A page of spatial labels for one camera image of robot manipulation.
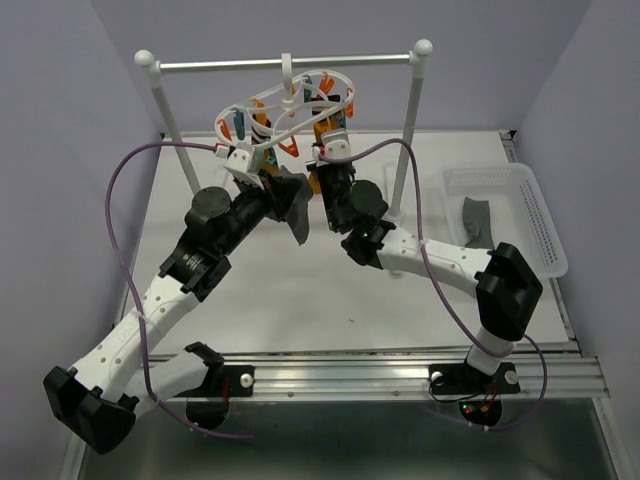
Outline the white clip hanger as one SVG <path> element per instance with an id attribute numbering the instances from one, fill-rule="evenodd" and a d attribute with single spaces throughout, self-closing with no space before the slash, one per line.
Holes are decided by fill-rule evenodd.
<path id="1" fill-rule="evenodd" d="M 323 69 L 312 69 L 301 74 L 293 73 L 293 58 L 290 53 L 281 55 L 282 81 L 280 84 L 259 94 L 242 100 L 223 109 L 214 121 L 214 132 L 221 143 L 235 145 L 237 139 L 233 123 L 236 110 L 244 113 L 246 137 L 249 141 L 252 133 L 252 115 L 265 113 L 271 122 L 267 134 L 271 140 L 254 145 L 257 150 L 278 147 L 280 142 L 289 143 L 292 137 L 336 113 L 346 116 L 353 114 L 352 104 L 355 98 L 355 85 L 346 75 Z M 314 83 L 314 99 L 305 103 L 303 100 L 303 76 L 309 75 Z M 225 119 L 232 140 L 226 139 L 218 126 L 218 121 Z"/>

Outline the orange brown sock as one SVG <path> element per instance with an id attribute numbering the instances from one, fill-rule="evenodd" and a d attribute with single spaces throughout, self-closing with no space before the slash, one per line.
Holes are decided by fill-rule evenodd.
<path id="1" fill-rule="evenodd" d="M 267 134 L 267 130 L 270 128 L 271 122 L 265 113 L 253 114 L 251 143 L 260 145 L 270 141 L 271 136 Z M 262 151 L 261 168 L 271 174 L 275 174 L 278 171 L 278 160 L 273 147 Z"/>

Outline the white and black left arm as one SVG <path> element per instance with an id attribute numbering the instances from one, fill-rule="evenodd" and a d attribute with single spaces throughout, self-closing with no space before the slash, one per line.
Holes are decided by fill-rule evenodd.
<path id="1" fill-rule="evenodd" d="M 195 194 L 186 228 L 134 308 L 87 355 L 44 378 L 54 416 L 98 454 L 114 450 L 145 407 L 197 390 L 225 397 L 232 381 L 223 357 L 194 342 L 163 366 L 157 384 L 138 370 L 150 351 L 200 305 L 231 268 L 230 254 L 265 218 L 286 219 L 300 187 L 282 175 L 243 186 L 236 197 L 222 187 Z"/>

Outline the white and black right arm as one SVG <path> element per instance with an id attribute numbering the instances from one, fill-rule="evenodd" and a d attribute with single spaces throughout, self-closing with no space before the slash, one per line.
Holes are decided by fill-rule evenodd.
<path id="1" fill-rule="evenodd" d="M 341 246 L 355 263 L 425 277 L 437 290 L 453 287 L 476 300 L 481 327 L 463 362 L 436 366 L 434 393 L 518 393 L 515 367 L 505 358 L 523 339 L 543 292 L 520 251 L 508 243 L 486 250 L 420 240 L 385 220 L 380 189 L 356 179 L 352 165 L 327 163 L 316 176 L 328 225 L 343 235 Z"/>

